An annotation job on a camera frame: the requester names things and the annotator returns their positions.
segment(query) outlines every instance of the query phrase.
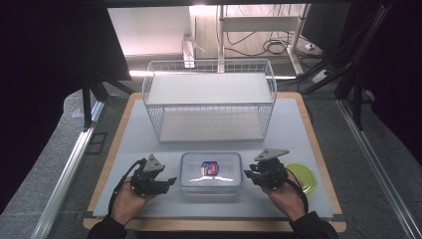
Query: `yellow-green dish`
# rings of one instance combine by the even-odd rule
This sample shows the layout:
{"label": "yellow-green dish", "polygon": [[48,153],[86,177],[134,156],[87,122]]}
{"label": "yellow-green dish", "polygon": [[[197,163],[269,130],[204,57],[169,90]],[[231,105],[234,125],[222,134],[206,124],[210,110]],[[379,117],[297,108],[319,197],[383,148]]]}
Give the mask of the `yellow-green dish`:
{"label": "yellow-green dish", "polygon": [[317,188],[317,179],[314,172],[306,165],[293,162],[286,165],[286,168],[290,170],[295,177],[302,182],[302,189],[304,193],[310,194]]}

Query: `white wire basket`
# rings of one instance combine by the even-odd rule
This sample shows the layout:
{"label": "white wire basket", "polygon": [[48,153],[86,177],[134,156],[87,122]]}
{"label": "white wire basket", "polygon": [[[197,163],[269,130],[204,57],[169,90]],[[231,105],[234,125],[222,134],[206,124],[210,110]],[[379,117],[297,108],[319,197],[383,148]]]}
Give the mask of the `white wire basket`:
{"label": "white wire basket", "polygon": [[143,101],[159,141],[263,140],[277,86],[265,59],[154,61]]}

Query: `metal rail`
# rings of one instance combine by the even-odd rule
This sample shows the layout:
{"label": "metal rail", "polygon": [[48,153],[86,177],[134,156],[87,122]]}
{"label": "metal rail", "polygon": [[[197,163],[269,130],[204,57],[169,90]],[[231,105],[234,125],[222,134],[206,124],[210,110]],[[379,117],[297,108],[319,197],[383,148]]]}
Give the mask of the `metal rail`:
{"label": "metal rail", "polygon": [[68,162],[63,169],[62,175],[60,176],[59,181],[57,182],[56,187],[53,190],[53,193],[50,196],[46,207],[44,208],[43,214],[41,215],[40,220],[38,221],[38,224],[32,233],[31,239],[42,239],[48,237],[50,230],[56,220],[57,214],[59,213],[59,210],[65,199],[66,193],[68,192],[68,189],[72,183],[72,179],[78,170],[78,165],[81,162],[103,107],[104,103],[100,102],[96,102],[94,105],[92,111],[92,126],[88,128],[87,131],[81,132],[71,153],[71,156],[69,157]]}
{"label": "metal rail", "polygon": [[348,107],[346,100],[337,100],[337,104],[345,120],[347,121],[347,124],[350,127],[357,143],[359,144],[359,147],[362,150],[366,161],[372,169],[373,174],[378,180],[382,191],[387,197],[387,200],[390,203],[393,211],[395,212],[401,226],[406,232],[407,237],[413,239],[422,238],[421,231],[416,225],[412,214],[406,206],[406,203],[404,202],[403,198],[400,196],[399,192],[396,190],[393,183],[391,182],[387,172],[379,161],[369,140],[366,138],[365,133],[359,130],[357,125],[353,122],[353,119],[351,117],[351,110]]}

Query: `clear plastic container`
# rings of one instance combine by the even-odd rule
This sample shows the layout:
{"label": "clear plastic container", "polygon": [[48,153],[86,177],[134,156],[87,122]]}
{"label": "clear plastic container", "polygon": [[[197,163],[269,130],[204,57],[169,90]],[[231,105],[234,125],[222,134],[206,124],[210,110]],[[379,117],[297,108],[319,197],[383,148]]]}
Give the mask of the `clear plastic container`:
{"label": "clear plastic container", "polygon": [[234,194],[242,184],[242,159],[236,152],[186,152],[180,184],[188,194]]}

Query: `human hand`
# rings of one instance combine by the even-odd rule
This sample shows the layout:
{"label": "human hand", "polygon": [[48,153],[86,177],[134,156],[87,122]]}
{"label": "human hand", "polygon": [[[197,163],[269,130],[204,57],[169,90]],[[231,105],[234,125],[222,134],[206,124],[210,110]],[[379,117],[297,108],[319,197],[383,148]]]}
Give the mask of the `human hand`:
{"label": "human hand", "polygon": [[139,196],[130,187],[130,177],[121,186],[112,206],[111,218],[121,225],[126,225],[137,216],[149,200],[156,195]]}
{"label": "human hand", "polygon": [[[297,183],[295,177],[289,172],[289,179]],[[274,205],[283,213],[285,213],[292,222],[306,215],[304,202],[298,192],[287,183],[283,186],[272,189],[261,187],[265,193],[273,201]]]}

